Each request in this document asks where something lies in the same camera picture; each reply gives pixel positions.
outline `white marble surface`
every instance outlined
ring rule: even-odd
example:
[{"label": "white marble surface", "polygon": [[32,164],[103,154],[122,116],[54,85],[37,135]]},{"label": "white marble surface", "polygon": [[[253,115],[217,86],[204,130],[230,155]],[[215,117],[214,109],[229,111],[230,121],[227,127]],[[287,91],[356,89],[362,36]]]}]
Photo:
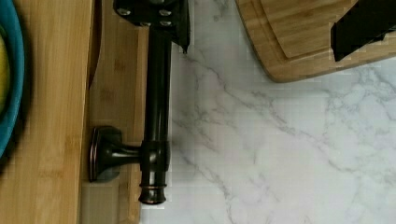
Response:
[{"label": "white marble surface", "polygon": [[275,84],[233,0],[175,47],[168,202],[144,224],[394,224],[396,59]]}]

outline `gray marble veining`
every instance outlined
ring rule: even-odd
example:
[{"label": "gray marble veining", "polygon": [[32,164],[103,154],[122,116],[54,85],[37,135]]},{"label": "gray marble veining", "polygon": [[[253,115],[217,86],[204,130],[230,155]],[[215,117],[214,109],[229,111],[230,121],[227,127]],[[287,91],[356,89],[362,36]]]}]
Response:
[{"label": "gray marble veining", "polygon": [[174,46],[172,165],[144,224],[393,224],[396,60],[276,84],[235,2],[191,1]]}]

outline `faucet base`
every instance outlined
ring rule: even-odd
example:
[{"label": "faucet base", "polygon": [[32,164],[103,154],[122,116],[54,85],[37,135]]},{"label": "faucet base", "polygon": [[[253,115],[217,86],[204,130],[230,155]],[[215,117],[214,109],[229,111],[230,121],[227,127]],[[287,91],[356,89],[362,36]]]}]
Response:
[{"label": "faucet base", "polygon": [[[90,182],[98,181],[99,175],[106,169],[104,164],[106,158],[103,153],[106,149],[104,146],[108,142],[122,142],[121,131],[113,127],[95,127],[93,129],[91,147],[89,150],[89,174]],[[110,180],[118,176],[119,172],[107,172],[104,180]]]}]

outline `lemon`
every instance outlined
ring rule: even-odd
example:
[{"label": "lemon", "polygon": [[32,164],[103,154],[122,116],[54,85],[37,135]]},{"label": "lemon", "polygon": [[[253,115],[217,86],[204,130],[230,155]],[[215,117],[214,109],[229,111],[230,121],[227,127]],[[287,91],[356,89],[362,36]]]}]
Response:
[{"label": "lemon", "polygon": [[0,114],[5,109],[10,81],[7,49],[3,36],[5,36],[4,29],[0,26]]}]

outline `bamboo cutting board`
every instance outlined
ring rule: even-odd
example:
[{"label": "bamboo cutting board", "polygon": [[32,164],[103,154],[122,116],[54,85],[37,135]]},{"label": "bamboo cutting board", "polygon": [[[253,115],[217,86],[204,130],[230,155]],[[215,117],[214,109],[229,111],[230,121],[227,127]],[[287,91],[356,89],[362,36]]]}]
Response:
[{"label": "bamboo cutting board", "polygon": [[267,75],[276,82],[319,76],[396,55],[396,34],[336,63],[330,30],[357,0],[236,0]]},{"label": "bamboo cutting board", "polygon": [[0,222],[78,222],[92,0],[14,0],[26,40],[22,129],[0,173]]},{"label": "bamboo cutting board", "polygon": [[[138,165],[110,183],[89,184],[87,156],[92,126],[120,128],[127,144],[143,139],[148,30],[117,16],[112,0],[14,2],[30,90],[15,147],[0,164],[0,222],[138,223]],[[101,4],[99,46],[93,28],[101,26],[94,13]],[[90,91],[89,74],[96,74]]]}]

